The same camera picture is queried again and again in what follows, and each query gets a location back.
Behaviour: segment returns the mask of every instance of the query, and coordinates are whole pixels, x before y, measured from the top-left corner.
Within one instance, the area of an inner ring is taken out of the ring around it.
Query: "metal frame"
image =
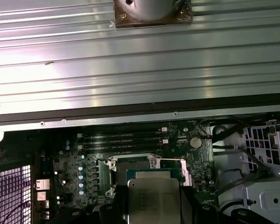
[[[106,125],[106,124],[122,124],[131,122],[150,122],[150,121],[165,121],[175,119],[195,119],[214,116],[228,116],[228,115],[243,115],[253,113],[266,113],[266,112],[280,112],[280,105],[270,106],[255,106],[255,107],[240,107],[204,111],[189,111],[189,112],[172,112],[162,114],[147,114],[135,116],[122,116],[110,118],[94,118],[94,119],[76,119],[60,121],[41,121],[37,123],[15,124],[15,125],[0,125],[0,141],[3,140],[4,132],[23,131],[23,130],[37,130],[48,128],[61,128],[61,127],[76,127],[76,126],[91,126],[91,125]]]
[[[274,223],[280,223],[280,179],[270,178],[259,182],[249,182],[242,188],[245,208]],[[256,203],[249,206],[246,199],[256,201]]]

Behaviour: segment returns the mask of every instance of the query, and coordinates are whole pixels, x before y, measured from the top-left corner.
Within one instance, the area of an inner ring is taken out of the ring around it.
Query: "mesh vent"
[[[20,206],[31,201],[30,166],[0,172],[0,224],[30,224],[31,208]]]
[[[270,130],[272,133],[276,132],[274,126],[248,128],[248,134],[245,135],[247,151],[262,163],[280,165],[279,149],[275,142],[276,135],[269,133]],[[257,172],[258,167],[250,158],[248,164],[251,173]]]

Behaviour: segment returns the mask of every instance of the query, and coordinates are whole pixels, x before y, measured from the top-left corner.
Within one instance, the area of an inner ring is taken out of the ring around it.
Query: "capacitor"
[[[61,174],[61,173],[62,173],[61,170],[55,170],[55,171],[54,171],[54,174],[55,174],[55,175],[58,175],[58,174]]]
[[[61,196],[57,196],[57,204],[63,203],[64,202],[64,198]]]
[[[62,185],[65,185],[65,184],[67,184],[67,183],[69,183],[69,182],[70,182],[69,179],[63,179],[63,180],[61,181],[61,184],[62,184]]]
[[[83,195],[85,193],[84,189],[79,191],[79,195]]]
[[[84,183],[84,182],[79,183],[79,188],[83,188],[83,187],[84,187],[84,185],[85,185],[85,183]]]
[[[79,179],[82,180],[84,178],[84,174],[79,175]]]

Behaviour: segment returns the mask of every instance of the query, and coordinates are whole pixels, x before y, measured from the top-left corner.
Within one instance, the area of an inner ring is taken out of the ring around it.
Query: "black dimm slot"
[[[97,134],[84,137],[84,140],[94,140],[94,139],[121,139],[121,138],[145,138],[159,136],[158,133],[121,133],[121,134]]]
[[[140,142],[140,143],[134,143],[134,142],[127,142],[126,144],[119,144],[119,143],[115,143],[115,144],[108,144],[108,145],[85,145],[84,147],[85,148],[98,148],[98,147],[111,147],[111,148],[115,148],[115,147],[118,147],[118,148],[122,148],[122,147],[149,147],[149,146],[154,146],[154,147],[160,147],[160,143],[159,142]]]
[[[158,144],[159,138],[154,139],[122,139],[122,140],[112,140],[112,141],[92,141],[85,142],[85,147],[103,147],[103,146],[114,146],[114,145],[129,145],[129,144],[143,144],[143,143],[155,143]]]
[[[86,153],[110,153],[110,152],[120,152],[120,153],[155,153],[160,150],[160,147],[145,147],[145,148],[88,148]]]
[[[159,144],[155,143],[146,143],[146,144],[129,144],[129,145],[114,145],[114,146],[103,146],[103,147],[86,147],[85,150],[88,149],[99,149],[99,148],[110,148],[110,149],[123,149],[123,148],[129,148],[129,149],[144,149],[144,148],[161,148]]]

